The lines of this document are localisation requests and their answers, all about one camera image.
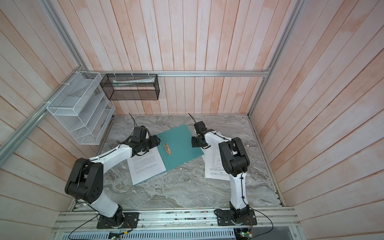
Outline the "metal folder clip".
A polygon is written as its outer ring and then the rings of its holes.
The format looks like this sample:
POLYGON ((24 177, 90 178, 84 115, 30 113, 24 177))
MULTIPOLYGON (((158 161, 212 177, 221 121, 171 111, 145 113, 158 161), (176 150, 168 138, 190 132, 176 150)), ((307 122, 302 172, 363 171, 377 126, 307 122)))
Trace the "metal folder clip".
POLYGON ((168 144, 163 144, 163 147, 164 147, 165 152, 166 152, 167 155, 171 155, 172 154, 171 149, 170 149, 168 144))

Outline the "green file folder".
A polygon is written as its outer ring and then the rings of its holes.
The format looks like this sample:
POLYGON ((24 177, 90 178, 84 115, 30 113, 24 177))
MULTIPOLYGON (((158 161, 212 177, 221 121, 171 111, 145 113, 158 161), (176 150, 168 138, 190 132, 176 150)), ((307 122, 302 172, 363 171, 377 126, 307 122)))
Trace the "green file folder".
POLYGON ((200 148, 192 147, 192 133, 187 125, 167 130, 157 134, 160 138, 160 145, 157 146, 161 158, 166 167, 166 171, 170 171, 186 162, 202 156, 204 153, 200 148), (163 144, 168 144, 172 154, 167 155, 163 144))

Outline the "printed paper sheet front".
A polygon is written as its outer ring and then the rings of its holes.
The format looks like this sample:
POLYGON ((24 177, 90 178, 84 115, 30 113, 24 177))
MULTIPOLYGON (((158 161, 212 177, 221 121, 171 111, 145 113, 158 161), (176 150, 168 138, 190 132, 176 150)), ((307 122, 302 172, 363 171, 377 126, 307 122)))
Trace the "printed paper sheet front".
POLYGON ((132 184, 137 185, 166 171, 157 147, 142 156, 127 159, 132 184))

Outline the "printed paper sheet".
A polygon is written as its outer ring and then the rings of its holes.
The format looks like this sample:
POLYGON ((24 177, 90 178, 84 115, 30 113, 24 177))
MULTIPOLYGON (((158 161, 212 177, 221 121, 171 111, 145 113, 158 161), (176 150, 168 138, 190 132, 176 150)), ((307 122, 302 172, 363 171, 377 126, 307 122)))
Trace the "printed paper sheet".
POLYGON ((229 181, 229 174, 224 170, 222 158, 219 150, 219 143, 226 140, 216 135, 208 136, 209 145, 208 149, 203 150, 203 160, 205 162, 205 178, 229 181))
POLYGON ((157 147, 142 156, 127 159, 132 184, 137 185, 166 171, 157 147))

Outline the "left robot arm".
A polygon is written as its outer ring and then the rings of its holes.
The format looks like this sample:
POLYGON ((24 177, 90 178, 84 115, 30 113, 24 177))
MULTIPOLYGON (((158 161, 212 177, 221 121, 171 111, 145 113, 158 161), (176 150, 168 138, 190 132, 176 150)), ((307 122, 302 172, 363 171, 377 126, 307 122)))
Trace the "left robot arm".
POLYGON ((66 183, 65 193, 97 211, 100 219, 106 221, 109 227, 122 227, 125 220, 123 208, 104 192, 104 174, 124 160, 143 156, 160 143, 161 139, 151 135, 145 126, 134 127, 128 138, 112 150, 90 159, 77 159, 66 183))

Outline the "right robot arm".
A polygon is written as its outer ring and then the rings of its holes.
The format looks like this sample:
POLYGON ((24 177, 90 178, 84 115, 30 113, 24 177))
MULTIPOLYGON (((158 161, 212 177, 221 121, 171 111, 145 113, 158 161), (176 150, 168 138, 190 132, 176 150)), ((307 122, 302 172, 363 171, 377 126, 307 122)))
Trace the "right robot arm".
POLYGON ((223 214, 216 213, 221 219, 229 219, 239 224, 250 215, 250 206, 246 197, 246 175, 250 160, 242 140, 228 138, 208 129, 204 122, 195 122, 196 135, 192 137, 192 147, 208 149, 215 147, 220 151, 222 166, 229 175, 231 186, 230 209, 223 214))

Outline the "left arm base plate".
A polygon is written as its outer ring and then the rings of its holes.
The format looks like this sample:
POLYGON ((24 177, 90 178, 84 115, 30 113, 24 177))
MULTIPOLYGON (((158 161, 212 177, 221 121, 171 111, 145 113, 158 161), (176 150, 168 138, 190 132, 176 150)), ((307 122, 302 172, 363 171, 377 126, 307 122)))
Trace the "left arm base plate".
POLYGON ((118 212, 112 218, 100 216, 97 229, 135 229, 139 221, 139 212, 118 212))

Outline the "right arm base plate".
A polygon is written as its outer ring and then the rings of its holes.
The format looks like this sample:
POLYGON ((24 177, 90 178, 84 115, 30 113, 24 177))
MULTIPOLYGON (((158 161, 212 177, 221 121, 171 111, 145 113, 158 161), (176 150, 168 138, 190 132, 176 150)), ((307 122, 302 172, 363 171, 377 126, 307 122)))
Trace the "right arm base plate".
POLYGON ((250 210, 248 214, 244 216, 235 217, 235 214, 231 212, 231 210, 222 210, 216 209, 214 210, 214 214, 217 217, 217 223, 219 226, 256 226, 257 219, 255 212, 250 210))

